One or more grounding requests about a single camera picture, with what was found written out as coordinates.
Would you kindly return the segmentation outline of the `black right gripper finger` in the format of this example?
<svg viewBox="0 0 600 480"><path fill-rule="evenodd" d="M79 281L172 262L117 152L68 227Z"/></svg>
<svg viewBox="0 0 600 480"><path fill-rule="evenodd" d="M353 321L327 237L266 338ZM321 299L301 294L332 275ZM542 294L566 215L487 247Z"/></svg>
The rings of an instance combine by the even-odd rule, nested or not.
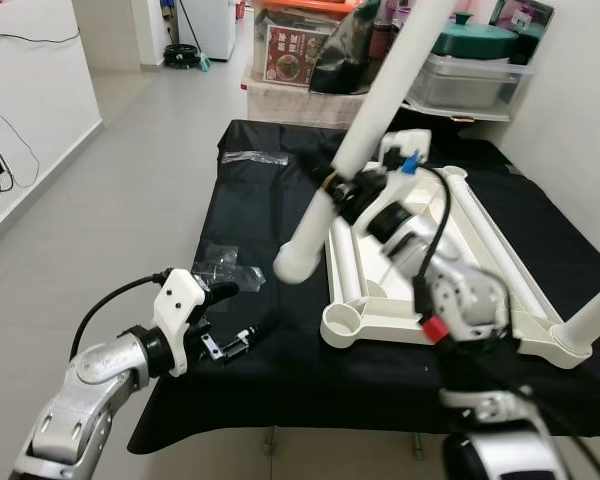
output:
<svg viewBox="0 0 600 480"><path fill-rule="evenodd" d="M328 191L337 186L338 173L335 165L335 152L328 150L312 150L303 152L303 172L314 184L317 191Z"/></svg>

